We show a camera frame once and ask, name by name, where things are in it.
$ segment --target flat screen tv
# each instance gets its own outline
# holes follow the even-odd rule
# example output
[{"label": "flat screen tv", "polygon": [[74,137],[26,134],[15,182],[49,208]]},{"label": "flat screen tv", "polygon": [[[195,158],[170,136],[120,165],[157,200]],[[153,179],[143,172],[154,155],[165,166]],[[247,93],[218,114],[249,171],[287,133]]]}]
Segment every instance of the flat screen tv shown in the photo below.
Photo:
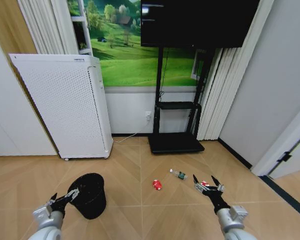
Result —
[{"label": "flat screen tv", "polygon": [[141,46],[242,47],[259,0],[141,0]]}]

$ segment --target trash can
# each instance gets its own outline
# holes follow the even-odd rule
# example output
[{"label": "trash can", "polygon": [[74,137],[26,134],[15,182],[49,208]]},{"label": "trash can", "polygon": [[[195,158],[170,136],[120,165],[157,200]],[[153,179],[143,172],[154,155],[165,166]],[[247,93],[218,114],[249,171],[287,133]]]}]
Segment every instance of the trash can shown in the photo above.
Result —
[{"label": "trash can", "polygon": [[75,180],[68,193],[78,188],[78,196],[70,203],[79,210],[86,219],[99,217],[106,208],[104,178],[98,173],[87,173]]}]

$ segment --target white curtain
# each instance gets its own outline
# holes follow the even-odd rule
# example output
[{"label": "white curtain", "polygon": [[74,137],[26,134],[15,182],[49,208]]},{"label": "white curtain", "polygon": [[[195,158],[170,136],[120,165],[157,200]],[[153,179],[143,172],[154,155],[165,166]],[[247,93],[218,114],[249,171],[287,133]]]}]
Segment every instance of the white curtain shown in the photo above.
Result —
[{"label": "white curtain", "polygon": [[198,140],[218,139],[274,0],[260,0],[240,48],[218,49],[201,106]]},{"label": "white curtain", "polygon": [[67,0],[18,0],[38,54],[79,54]]}]

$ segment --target wall outlet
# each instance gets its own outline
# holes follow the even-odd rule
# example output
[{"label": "wall outlet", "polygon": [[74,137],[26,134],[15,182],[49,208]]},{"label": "wall outlet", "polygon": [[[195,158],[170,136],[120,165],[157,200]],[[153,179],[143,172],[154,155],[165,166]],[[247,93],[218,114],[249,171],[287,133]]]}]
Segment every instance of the wall outlet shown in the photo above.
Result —
[{"label": "wall outlet", "polygon": [[146,118],[147,121],[150,121],[150,118],[151,118],[151,112],[150,111],[145,112],[145,118]]}]

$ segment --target baseboard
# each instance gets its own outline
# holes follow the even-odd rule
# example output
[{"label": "baseboard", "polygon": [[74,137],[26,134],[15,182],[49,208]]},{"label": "baseboard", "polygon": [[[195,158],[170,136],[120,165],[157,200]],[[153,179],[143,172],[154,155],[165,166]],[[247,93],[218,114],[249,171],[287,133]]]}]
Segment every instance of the baseboard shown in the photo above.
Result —
[{"label": "baseboard", "polygon": [[[112,137],[129,137],[134,133],[112,133]],[[149,137],[152,133],[137,133],[135,137]]]},{"label": "baseboard", "polygon": [[226,144],[220,137],[218,138],[218,142],[221,143],[233,156],[235,156],[243,165],[245,165],[248,169],[251,169],[252,164],[245,160],[239,153],[233,150],[228,144]]},{"label": "baseboard", "polygon": [[294,199],[289,193],[277,185],[272,179],[268,176],[260,176],[270,188],[272,188],[280,197],[282,197],[288,204],[290,204],[299,214],[300,214],[300,202]]}]

